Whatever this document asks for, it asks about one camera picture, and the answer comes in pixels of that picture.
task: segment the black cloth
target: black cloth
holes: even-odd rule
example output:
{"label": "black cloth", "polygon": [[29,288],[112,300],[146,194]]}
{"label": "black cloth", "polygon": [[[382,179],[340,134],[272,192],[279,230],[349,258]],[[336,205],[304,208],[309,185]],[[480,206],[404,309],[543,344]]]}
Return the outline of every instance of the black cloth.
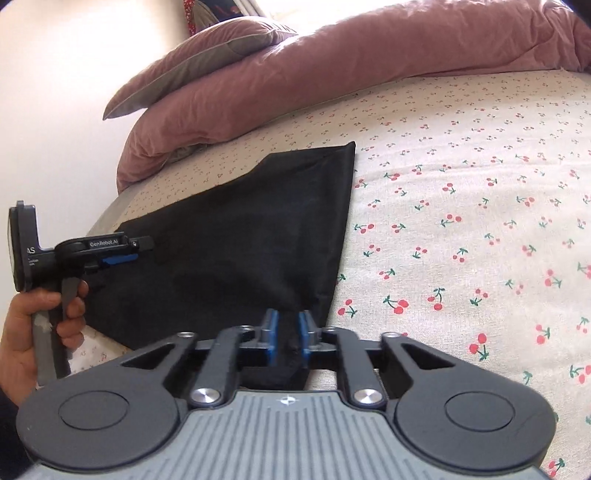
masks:
{"label": "black cloth", "polygon": [[17,406],[0,390],[0,478],[12,480],[31,466],[17,435]]}
{"label": "black cloth", "polygon": [[355,143],[273,153],[226,184],[123,223],[155,248],[89,275],[86,321],[140,348],[189,330],[201,339],[282,312],[279,366],[250,388],[302,388],[297,312],[326,324],[345,238]]}

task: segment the cherry pattern bedsheet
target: cherry pattern bedsheet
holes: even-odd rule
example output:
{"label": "cherry pattern bedsheet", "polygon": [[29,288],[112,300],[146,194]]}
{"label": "cherry pattern bedsheet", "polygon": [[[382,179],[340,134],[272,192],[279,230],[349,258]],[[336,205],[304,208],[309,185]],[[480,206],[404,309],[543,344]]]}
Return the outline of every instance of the cherry pattern bedsheet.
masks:
{"label": "cherry pattern bedsheet", "polygon": [[[544,470],[582,480],[591,473],[590,85],[553,71],[378,86],[166,167],[113,227],[273,151],[354,140],[329,323],[369,339],[403,332],[535,388],[557,420]],[[86,334],[75,371],[125,351]],[[312,386],[327,382],[318,375]]]}

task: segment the pink comforter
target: pink comforter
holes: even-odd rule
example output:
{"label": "pink comforter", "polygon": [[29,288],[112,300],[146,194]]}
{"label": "pink comforter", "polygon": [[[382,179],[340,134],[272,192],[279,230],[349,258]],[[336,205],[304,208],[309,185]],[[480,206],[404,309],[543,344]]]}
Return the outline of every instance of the pink comforter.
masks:
{"label": "pink comforter", "polygon": [[176,149],[238,137],[274,118],[417,75],[582,71],[591,30],[543,0],[419,0],[294,37],[195,80],[148,108],[117,170],[123,191]]}

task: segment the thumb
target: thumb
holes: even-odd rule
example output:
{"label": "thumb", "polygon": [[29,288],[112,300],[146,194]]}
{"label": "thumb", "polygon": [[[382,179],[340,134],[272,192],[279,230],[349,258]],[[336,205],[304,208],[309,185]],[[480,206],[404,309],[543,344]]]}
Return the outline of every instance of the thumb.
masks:
{"label": "thumb", "polygon": [[60,304],[61,295],[43,288],[14,296],[8,308],[2,343],[12,350],[24,351],[33,344],[31,315],[43,310],[51,310]]}

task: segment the gray handle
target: gray handle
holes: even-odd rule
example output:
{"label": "gray handle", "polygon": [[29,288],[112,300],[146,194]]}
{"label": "gray handle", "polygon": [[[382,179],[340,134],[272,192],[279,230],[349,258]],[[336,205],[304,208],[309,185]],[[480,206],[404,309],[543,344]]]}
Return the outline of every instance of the gray handle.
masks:
{"label": "gray handle", "polygon": [[67,306],[78,293],[79,278],[64,278],[56,283],[47,283],[48,290],[61,291],[61,304],[55,309],[33,314],[33,345],[37,362],[37,384],[49,382],[70,375],[70,353],[57,334],[57,324],[66,318],[62,306]]}

